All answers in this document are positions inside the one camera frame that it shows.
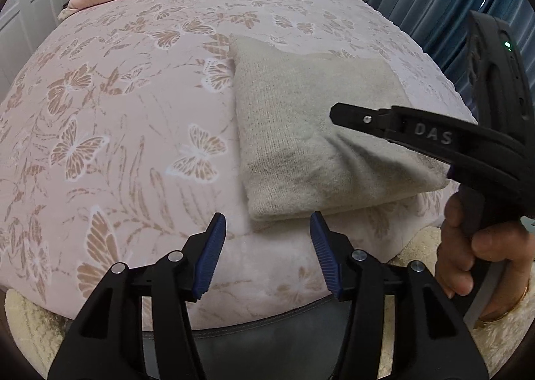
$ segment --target cream rug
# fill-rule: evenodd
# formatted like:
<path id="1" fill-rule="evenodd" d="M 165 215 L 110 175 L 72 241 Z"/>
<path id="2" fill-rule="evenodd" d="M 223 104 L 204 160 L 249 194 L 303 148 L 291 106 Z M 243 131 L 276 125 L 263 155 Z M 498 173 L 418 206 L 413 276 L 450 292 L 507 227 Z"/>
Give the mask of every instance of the cream rug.
<path id="1" fill-rule="evenodd" d="M 406 266 L 411 260 L 419 259 L 434 273 L 437 260 L 436 249 L 440 242 L 440 230 L 427 227 L 416 234 L 405 249 L 391 264 Z M 535 267 L 531 271 L 532 281 Z M 519 308 L 504 319 L 482 330 L 472 331 L 489 369 L 494 375 L 509 359 L 527 333 L 535 317 L 535 285 L 531 285 Z M 386 304 L 385 331 L 379 378 L 390 373 L 393 348 L 393 305 Z M 7 321 L 13 338 L 26 359 L 44 377 L 50 369 L 54 356 L 65 335 L 66 319 L 55 315 L 25 299 L 13 289 L 5 299 Z"/>

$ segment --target beige knit blanket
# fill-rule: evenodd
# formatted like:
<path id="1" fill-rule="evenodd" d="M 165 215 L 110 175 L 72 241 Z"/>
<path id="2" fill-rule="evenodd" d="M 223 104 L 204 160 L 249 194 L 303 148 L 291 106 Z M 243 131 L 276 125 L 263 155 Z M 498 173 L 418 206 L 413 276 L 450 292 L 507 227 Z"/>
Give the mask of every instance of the beige knit blanket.
<path id="1" fill-rule="evenodd" d="M 332 105 L 410 106 L 382 58 L 299 55 L 235 37 L 240 174 L 253 220 L 362 209 L 446 186 L 447 166 L 334 126 Z"/>

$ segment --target bracelet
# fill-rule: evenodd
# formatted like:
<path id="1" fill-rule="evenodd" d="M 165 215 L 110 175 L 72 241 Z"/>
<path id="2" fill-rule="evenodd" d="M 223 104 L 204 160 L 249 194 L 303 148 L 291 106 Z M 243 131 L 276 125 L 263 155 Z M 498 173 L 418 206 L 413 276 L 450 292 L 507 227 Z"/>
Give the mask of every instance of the bracelet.
<path id="1" fill-rule="evenodd" d="M 485 327 L 487 324 L 496 323 L 497 321 L 499 321 L 501 319 L 504 319 L 507 315 L 509 315 L 511 312 L 513 312 L 516 308 L 518 308 L 518 306 L 520 305 L 522 300 L 524 300 L 526 298 L 526 295 L 528 294 L 529 290 L 530 290 L 530 281 L 528 280 L 528 284 L 527 284 L 527 286 L 526 286 L 526 288 L 524 290 L 524 293 L 518 299 L 518 301 L 513 305 L 512 308 L 510 308 L 506 312 L 502 313 L 498 318 L 495 318 L 495 319 L 492 319 L 492 320 L 489 320 L 489 321 L 478 319 L 477 322 L 475 323 L 474 328 L 480 329 L 480 328 Z"/>

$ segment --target metal screw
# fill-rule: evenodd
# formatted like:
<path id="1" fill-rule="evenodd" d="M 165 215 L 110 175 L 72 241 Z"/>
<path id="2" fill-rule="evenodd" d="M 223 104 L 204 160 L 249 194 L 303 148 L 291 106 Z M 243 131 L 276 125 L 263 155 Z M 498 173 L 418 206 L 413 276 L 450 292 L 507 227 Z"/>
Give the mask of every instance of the metal screw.
<path id="1" fill-rule="evenodd" d="M 184 257 L 184 253 L 181 251 L 172 251 L 168 254 L 168 260 L 171 262 L 178 262 Z"/>
<path id="2" fill-rule="evenodd" d="M 418 273 L 425 270 L 425 265 L 422 261 L 412 261 L 410 267 Z"/>
<path id="3" fill-rule="evenodd" d="M 111 266 L 111 272 L 114 275 L 119 275 L 125 270 L 125 268 L 126 268 L 125 264 L 123 264 L 122 262 L 118 262 L 117 264 L 113 264 Z"/>
<path id="4" fill-rule="evenodd" d="M 353 253 L 351 253 L 351 257 L 355 261 L 364 261 L 367 258 L 367 253 L 365 251 L 357 249 L 357 250 L 353 251 Z"/>

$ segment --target hand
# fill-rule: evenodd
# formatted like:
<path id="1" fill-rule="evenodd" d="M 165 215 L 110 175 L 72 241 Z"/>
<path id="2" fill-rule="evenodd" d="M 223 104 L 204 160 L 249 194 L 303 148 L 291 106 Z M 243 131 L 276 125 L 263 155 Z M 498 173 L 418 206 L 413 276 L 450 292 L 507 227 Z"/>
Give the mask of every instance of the hand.
<path id="1" fill-rule="evenodd" d="M 449 298 L 468 295 L 473 288 L 470 269 L 475 257 L 497 262 L 509 259 L 504 275 L 481 319 L 493 320 L 509 311 L 522 297 L 535 258 L 535 236 L 519 221 L 509 221 L 475 233 L 470 244 L 461 230 L 463 207 L 454 194 L 446 204 L 441 243 L 437 249 L 435 278 Z"/>

